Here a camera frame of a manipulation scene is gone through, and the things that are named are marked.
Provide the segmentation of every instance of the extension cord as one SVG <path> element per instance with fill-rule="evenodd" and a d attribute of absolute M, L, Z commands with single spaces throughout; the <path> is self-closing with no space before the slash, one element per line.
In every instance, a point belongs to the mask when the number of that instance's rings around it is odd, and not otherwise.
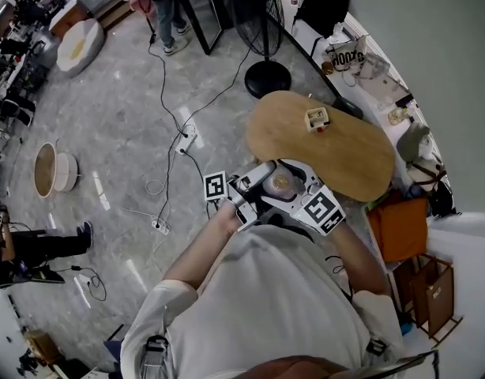
<path fill-rule="evenodd" d="M 189 132 L 186 133 L 186 136 L 181 136 L 181 140 L 176 145 L 176 152 L 184 156 L 185 152 L 188 151 L 196 137 L 197 134 L 195 132 Z"/>
<path fill-rule="evenodd" d="M 162 235 L 169 235 L 171 233 L 170 227 L 162 220 L 156 217 L 151 218 L 151 225 L 157 229 Z"/>

